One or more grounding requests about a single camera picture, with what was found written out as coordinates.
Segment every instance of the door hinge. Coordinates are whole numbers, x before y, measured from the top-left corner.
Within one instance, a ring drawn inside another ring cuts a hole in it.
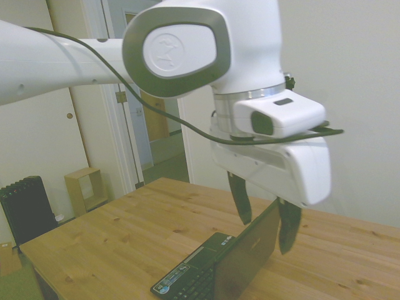
[[[141,188],[142,186],[144,186],[144,182],[143,182],[143,181],[142,181],[142,182],[139,181],[138,183],[135,184],[135,188],[136,188],[136,189],[139,189],[139,188]]]
[[[117,97],[117,103],[125,103],[128,101],[126,99],[126,92],[116,92],[115,96]]]

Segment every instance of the green carpet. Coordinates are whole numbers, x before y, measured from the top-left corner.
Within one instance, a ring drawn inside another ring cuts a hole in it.
[[[0,299],[43,300],[31,263],[23,254],[19,258],[22,269],[0,277]]]

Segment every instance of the wood grain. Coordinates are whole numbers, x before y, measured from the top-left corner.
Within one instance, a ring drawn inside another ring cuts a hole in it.
[[[254,217],[271,202],[251,198]],[[159,179],[21,246],[65,300],[157,299],[149,288],[216,231],[245,228],[230,192]],[[307,210],[241,300],[398,300],[400,229]]]

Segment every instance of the black radiator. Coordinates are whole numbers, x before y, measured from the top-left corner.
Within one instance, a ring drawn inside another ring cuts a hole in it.
[[[58,225],[39,176],[3,187],[0,202],[18,247]]]

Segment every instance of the laptop sticker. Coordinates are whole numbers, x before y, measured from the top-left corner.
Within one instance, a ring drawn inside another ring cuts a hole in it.
[[[186,264],[180,264],[172,272],[170,272],[162,281],[160,281],[153,289],[159,294],[166,294],[169,291],[169,287],[177,281],[190,266]]]

